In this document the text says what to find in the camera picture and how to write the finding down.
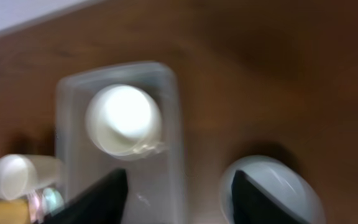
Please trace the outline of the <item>light blue plastic spoon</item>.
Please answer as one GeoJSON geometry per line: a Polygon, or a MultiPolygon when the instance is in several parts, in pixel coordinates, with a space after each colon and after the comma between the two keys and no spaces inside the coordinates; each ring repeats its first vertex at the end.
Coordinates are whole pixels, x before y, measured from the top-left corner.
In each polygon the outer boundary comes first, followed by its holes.
{"type": "Polygon", "coordinates": [[[45,188],[42,191],[42,210],[45,215],[55,215],[64,207],[64,200],[55,188],[45,188]]]}

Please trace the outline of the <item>grey-blue plastic bowl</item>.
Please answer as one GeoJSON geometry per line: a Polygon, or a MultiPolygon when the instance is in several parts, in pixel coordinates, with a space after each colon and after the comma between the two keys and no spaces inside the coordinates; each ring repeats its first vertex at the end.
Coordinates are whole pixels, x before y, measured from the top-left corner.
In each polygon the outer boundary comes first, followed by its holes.
{"type": "Polygon", "coordinates": [[[228,223],[234,223],[232,181],[243,171],[252,198],[263,196],[280,212],[298,223],[326,223],[324,209],[313,188],[284,163],[267,156],[247,156],[231,164],[224,172],[219,191],[221,211],[228,223]]]}

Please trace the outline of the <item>white plastic fork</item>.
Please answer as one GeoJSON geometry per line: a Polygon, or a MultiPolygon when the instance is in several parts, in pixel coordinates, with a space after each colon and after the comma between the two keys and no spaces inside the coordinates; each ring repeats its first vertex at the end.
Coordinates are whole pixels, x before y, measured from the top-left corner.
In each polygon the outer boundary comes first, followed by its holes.
{"type": "Polygon", "coordinates": [[[42,209],[42,198],[36,191],[27,195],[29,206],[29,216],[32,223],[42,223],[44,220],[44,212],[42,209]]]}

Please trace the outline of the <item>white plastic cup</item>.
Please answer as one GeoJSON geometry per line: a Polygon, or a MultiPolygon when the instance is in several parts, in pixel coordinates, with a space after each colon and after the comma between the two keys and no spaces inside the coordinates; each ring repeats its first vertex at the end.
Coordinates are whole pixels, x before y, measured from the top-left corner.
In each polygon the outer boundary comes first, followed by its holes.
{"type": "Polygon", "coordinates": [[[0,198],[15,200],[57,184],[63,164],[52,156],[8,154],[0,158],[0,198]]]}

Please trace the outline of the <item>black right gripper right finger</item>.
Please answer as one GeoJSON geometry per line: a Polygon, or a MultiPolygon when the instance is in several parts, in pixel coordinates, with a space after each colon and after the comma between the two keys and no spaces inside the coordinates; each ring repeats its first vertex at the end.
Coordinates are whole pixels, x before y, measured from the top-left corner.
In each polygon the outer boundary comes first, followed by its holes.
{"type": "Polygon", "coordinates": [[[271,201],[241,170],[231,184],[233,221],[235,224],[301,224],[306,221],[285,212],[271,201]]]}

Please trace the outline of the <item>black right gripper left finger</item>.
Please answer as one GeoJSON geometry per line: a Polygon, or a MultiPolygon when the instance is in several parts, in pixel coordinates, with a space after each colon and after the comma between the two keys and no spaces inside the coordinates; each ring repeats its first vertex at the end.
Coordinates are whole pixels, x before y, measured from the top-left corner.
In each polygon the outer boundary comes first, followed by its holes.
{"type": "Polygon", "coordinates": [[[124,169],[115,169],[44,222],[46,224],[120,224],[127,195],[127,173],[124,169]]]}

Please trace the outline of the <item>yellow plastic cup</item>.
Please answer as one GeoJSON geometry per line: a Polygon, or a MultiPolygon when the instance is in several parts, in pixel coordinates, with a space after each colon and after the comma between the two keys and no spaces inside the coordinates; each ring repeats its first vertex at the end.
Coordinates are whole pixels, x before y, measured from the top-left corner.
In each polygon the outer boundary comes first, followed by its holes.
{"type": "Polygon", "coordinates": [[[27,201],[0,201],[0,224],[30,223],[29,204],[27,201]]]}

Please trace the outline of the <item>white plastic bowl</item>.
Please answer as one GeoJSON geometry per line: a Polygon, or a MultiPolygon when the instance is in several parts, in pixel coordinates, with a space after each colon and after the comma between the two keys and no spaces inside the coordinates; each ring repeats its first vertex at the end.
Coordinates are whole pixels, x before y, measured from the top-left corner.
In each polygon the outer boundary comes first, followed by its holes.
{"type": "Polygon", "coordinates": [[[93,144],[116,159],[133,161],[162,151],[160,108],[140,88],[103,88],[90,101],[85,124],[93,144]]]}

